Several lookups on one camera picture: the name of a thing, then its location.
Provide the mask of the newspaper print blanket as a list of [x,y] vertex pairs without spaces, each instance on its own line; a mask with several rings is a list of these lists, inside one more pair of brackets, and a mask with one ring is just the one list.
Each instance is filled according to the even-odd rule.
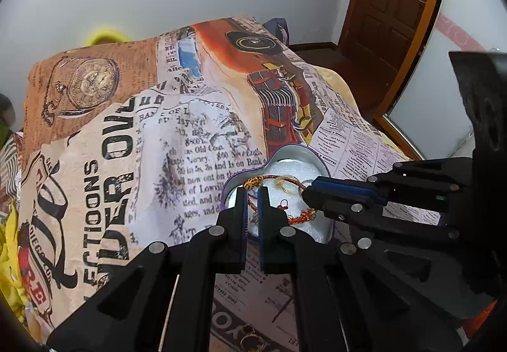
[[342,179],[404,159],[249,16],[68,50],[29,82],[19,265],[44,341],[149,243],[210,227],[228,179],[279,148]]

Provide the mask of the yellow round cushion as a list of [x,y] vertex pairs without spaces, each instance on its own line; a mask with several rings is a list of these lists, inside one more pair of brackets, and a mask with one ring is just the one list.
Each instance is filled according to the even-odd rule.
[[124,33],[110,28],[99,28],[92,32],[84,43],[85,46],[94,46],[97,44],[125,43],[131,39]]

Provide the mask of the dark green pillow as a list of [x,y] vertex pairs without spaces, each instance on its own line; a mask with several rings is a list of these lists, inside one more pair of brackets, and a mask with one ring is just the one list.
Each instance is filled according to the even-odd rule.
[[4,94],[0,94],[0,121],[1,132],[11,135],[13,132],[12,127],[16,122],[16,111],[10,99]]

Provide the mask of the brown wooden door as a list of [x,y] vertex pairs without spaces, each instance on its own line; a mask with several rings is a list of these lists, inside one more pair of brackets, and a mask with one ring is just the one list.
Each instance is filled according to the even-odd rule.
[[338,73],[369,121],[386,112],[429,29],[437,0],[350,0]]

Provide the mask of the purple heart-shaped tin box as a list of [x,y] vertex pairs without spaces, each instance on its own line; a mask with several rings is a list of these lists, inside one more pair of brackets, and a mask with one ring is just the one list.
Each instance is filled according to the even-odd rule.
[[321,211],[309,208],[303,202],[302,194],[318,176],[329,175],[324,162],[314,151],[299,145],[285,145],[264,165],[229,178],[222,190],[222,207],[231,208],[235,203],[236,189],[243,187],[247,191],[247,231],[256,239],[259,237],[257,193],[265,186],[271,206],[285,212],[291,227],[301,229],[316,242],[325,244],[333,236],[333,221]]

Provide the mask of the dark blue bag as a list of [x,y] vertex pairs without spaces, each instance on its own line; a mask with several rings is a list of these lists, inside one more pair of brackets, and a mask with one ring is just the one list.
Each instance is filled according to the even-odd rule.
[[263,24],[263,27],[283,44],[290,44],[290,32],[285,18],[271,18]]

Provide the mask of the white sliding wardrobe door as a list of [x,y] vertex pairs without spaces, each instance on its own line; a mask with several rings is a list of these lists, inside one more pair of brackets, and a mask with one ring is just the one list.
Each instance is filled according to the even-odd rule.
[[506,50],[504,0],[442,0],[417,67],[388,120],[425,159],[445,158],[473,146],[449,60],[452,51]]

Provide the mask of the yellow cloth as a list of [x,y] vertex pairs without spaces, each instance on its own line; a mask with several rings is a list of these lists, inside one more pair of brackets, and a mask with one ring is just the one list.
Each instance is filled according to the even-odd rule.
[[17,227],[17,201],[13,200],[6,221],[1,223],[1,292],[19,322],[27,325],[25,306],[28,297],[18,260]]

